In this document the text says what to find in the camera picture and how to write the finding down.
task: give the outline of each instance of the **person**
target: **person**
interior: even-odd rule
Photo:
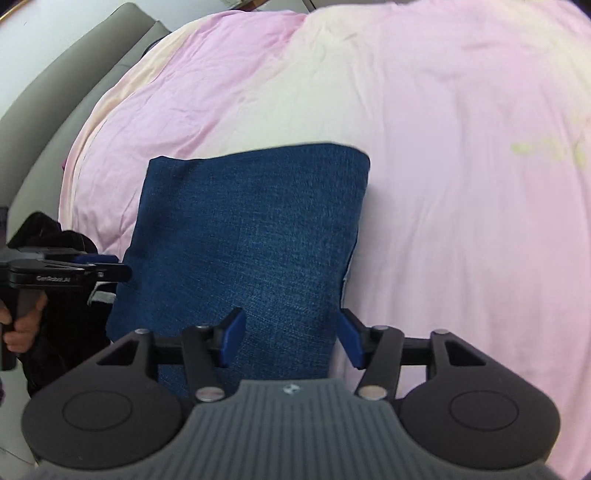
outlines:
[[[39,333],[41,315],[47,305],[47,295],[43,293],[33,308],[25,316],[14,322],[14,331],[4,333],[4,342],[8,350],[14,353],[25,353],[31,349],[35,337]],[[0,323],[10,325],[12,317],[6,306],[0,301]]]

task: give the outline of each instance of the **pink bed sheet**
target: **pink bed sheet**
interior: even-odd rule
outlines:
[[[409,336],[445,327],[545,391],[562,418],[550,465],[579,480],[591,470],[591,22],[553,0],[214,15],[69,158],[60,220],[122,257],[150,158],[315,141],[372,161],[345,306]],[[360,376],[339,347],[333,375]],[[400,393],[419,381],[405,372]]]

